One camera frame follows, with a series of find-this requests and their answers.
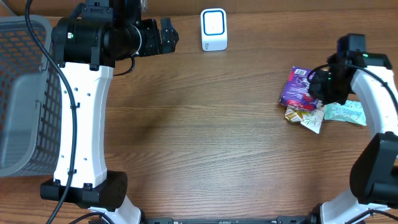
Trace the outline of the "teal tissue packet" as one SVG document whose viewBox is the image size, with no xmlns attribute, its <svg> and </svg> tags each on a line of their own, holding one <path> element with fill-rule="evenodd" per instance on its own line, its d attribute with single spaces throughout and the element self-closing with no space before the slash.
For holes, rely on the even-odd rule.
<svg viewBox="0 0 398 224">
<path fill-rule="evenodd" d="M 366 126 L 366 116 L 359 101 L 347 100 L 345 104 L 330 103 L 326 105 L 325 120 L 343 121 Z"/>
</svg>

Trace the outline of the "white tube gold cap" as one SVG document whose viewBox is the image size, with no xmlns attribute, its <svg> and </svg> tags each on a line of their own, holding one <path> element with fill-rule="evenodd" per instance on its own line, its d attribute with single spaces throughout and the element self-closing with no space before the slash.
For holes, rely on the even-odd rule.
<svg viewBox="0 0 398 224">
<path fill-rule="evenodd" d="M 325 115 L 325 108 L 325 105 L 319 103 L 315 110 L 308 112 L 303 116 L 303 120 L 300 122 L 300 124 L 314 133 L 319 134 Z"/>
</svg>

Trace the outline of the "purple Carefree pad pack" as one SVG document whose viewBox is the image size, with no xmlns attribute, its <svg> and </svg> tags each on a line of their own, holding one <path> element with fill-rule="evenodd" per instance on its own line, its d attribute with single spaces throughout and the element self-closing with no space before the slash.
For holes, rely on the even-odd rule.
<svg viewBox="0 0 398 224">
<path fill-rule="evenodd" d="M 280 96 L 282 105 L 299 111 L 313 111 L 317 108 L 318 99 L 308 93 L 309 72 L 306 68 L 292 67 Z"/>
</svg>

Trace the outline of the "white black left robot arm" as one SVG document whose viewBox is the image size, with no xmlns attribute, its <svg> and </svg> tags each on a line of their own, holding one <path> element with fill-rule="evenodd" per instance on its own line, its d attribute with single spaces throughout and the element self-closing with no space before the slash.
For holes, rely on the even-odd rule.
<svg viewBox="0 0 398 224">
<path fill-rule="evenodd" d="M 50 62 L 62 79 L 60 150 L 43 199 L 74 203 L 105 223 L 144 222 L 127 197 L 127 174 L 106 167 L 106 100 L 117 61 L 172 53 L 178 40 L 168 17 L 142 19 L 140 1 L 86 1 L 58 21 Z"/>
</svg>

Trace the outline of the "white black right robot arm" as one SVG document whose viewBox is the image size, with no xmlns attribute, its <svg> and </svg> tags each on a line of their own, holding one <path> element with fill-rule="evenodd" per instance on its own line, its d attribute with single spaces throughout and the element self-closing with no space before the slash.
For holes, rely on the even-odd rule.
<svg viewBox="0 0 398 224">
<path fill-rule="evenodd" d="M 324 105 L 357 95 L 371 140 L 351 168 L 349 189 L 315 206 L 303 222 L 361 223 L 375 214 L 396 220 L 388 211 L 397 208 L 397 88 L 387 55 L 368 52 L 363 34 L 347 34 L 307 80 L 309 94 Z"/>
</svg>

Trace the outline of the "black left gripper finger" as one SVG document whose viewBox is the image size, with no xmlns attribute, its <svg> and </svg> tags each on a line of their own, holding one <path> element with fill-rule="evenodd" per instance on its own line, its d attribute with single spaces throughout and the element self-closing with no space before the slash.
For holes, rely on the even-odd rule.
<svg viewBox="0 0 398 224">
<path fill-rule="evenodd" d="M 162 53 L 169 54 L 169 53 L 175 52 L 177 42 L 178 41 L 176 41 L 176 40 L 164 41 L 162 43 Z"/>
<path fill-rule="evenodd" d="M 172 24 L 172 21 L 169 17 L 162 18 L 160 20 L 161 24 L 161 37 L 163 42 L 178 42 L 179 41 L 179 34 L 175 27 Z"/>
</svg>

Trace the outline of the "green tea drink carton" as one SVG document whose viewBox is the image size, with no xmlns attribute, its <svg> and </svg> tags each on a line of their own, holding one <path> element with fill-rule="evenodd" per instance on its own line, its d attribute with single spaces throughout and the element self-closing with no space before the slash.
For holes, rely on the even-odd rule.
<svg viewBox="0 0 398 224">
<path fill-rule="evenodd" d="M 291 123 L 302 122 L 309 115 L 308 111 L 299 111 L 292 108 L 287 108 L 285 111 L 285 119 Z"/>
</svg>

